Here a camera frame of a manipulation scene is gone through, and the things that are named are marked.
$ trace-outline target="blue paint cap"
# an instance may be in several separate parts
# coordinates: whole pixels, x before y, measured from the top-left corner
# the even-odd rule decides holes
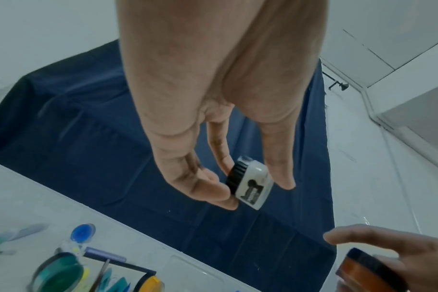
[[[95,233],[94,224],[87,223],[82,224],[73,229],[71,232],[70,239],[76,241],[77,243],[84,243],[90,241]]]

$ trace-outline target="purple marker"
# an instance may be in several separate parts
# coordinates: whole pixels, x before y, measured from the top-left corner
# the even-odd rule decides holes
[[[101,251],[99,249],[95,249],[92,247],[86,247],[85,252],[96,255],[96,256],[100,256],[106,259],[110,259],[112,261],[117,261],[117,262],[121,262],[121,263],[125,263],[126,262],[126,258],[117,254],[112,254],[112,253],[108,253],[108,252],[104,252]]]

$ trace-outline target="small jar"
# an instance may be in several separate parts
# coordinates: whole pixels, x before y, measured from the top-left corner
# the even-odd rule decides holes
[[[407,283],[377,258],[351,249],[336,274],[353,292],[407,292]]]
[[[227,176],[226,185],[232,195],[253,209],[259,210],[273,186],[267,166],[246,156],[240,156]]]

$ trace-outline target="dark blue fabric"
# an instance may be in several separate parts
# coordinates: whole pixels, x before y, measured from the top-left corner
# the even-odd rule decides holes
[[[262,161],[256,124],[234,110],[234,159]],[[196,152],[220,173],[201,128]],[[190,200],[156,168],[118,42],[21,78],[0,105],[0,164],[263,292],[317,292],[335,260],[321,66],[307,89],[294,147],[297,187],[275,186],[260,211]]]

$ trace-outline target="ribbed black cap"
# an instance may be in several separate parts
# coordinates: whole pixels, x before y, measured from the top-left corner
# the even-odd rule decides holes
[[[359,264],[367,268],[369,271],[379,276],[387,284],[389,284],[395,291],[397,292],[408,291],[407,282],[405,282],[399,275],[396,274],[396,272],[388,268],[377,258],[367,253],[364,253],[358,248],[351,249],[348,252],[347,257],[358,262]]]
[[[242,181],[243,176],[245,176],[245,172],[251,161],[253,161],[253,159],[247,156],[240,156],[227,176],[225,184],[229,187],[232,195],[237,192],[238,185]]]

